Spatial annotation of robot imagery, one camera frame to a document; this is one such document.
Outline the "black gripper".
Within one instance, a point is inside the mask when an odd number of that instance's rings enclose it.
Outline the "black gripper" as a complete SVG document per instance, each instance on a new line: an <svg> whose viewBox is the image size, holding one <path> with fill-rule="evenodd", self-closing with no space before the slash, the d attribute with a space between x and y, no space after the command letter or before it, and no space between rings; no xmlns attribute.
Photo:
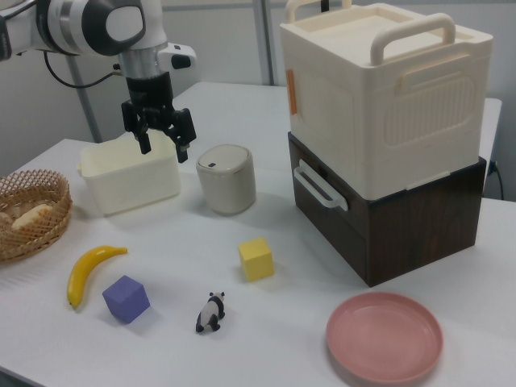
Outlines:
<svg viewBox="0 0 516 387"><path fill-rule="evenodd" d="M126 132L133 134L142 154L152 148L147 127L166 130L165 134L174 142L177 160L188 160L188 148L196 140L189 109L173 109L173 88L170 73L149 78L126 78L130 99L122 107L123 125Z"/></svg>

